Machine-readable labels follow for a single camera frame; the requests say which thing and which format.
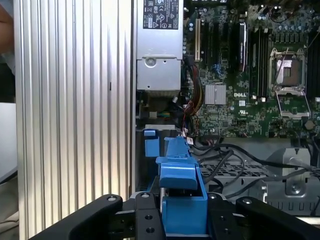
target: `metal side panel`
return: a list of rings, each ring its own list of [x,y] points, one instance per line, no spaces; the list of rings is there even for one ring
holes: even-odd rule
[[[129,196],[131,0],[14,0],[20,239]]]

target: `motherboard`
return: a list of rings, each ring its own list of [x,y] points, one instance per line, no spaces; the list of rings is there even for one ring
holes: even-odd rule
[[[194,57],[204,93],[192,117],[195,135],[318,133],[320,15],[298,1],[241,9],[215,2],[190,1],[184,8],[183,55]],[[189,74],[182,88],[192,98]]]

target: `power supply label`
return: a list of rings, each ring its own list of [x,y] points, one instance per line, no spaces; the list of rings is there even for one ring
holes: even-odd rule
[[[144,0],[143,28],[177,30],[179,0]]]

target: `blue plastic tab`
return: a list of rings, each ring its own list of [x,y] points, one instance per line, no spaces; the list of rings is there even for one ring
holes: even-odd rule
[[[144,130],[144,136],[146,139],[144,140],[144,152],[145,156],[159,157],[160,156],[160,138],[157,135],[156,130]]]
[[[162,163],[160,188],[197,190],[196,168],[188,163]]]
[[[166,157],[157,157],[161,188],[189,190],[188,196],[162,198],[162,222],[167,234],[207,233],[208,196],[198,162],[183,137],[165,138]]]

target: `cpu socket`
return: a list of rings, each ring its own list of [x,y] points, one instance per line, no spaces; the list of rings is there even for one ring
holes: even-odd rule
[[[272,49],[269,60],[269,89],[278,101],[279,111],[282,117],[290,119],[301,119],[310,117],[311,111],[307,101],[306,93],[306,58],[303,49],[297,52],[279,52]],[[283,108],[283,98],[290,101],[303,101],[306,109],[292,112]]]

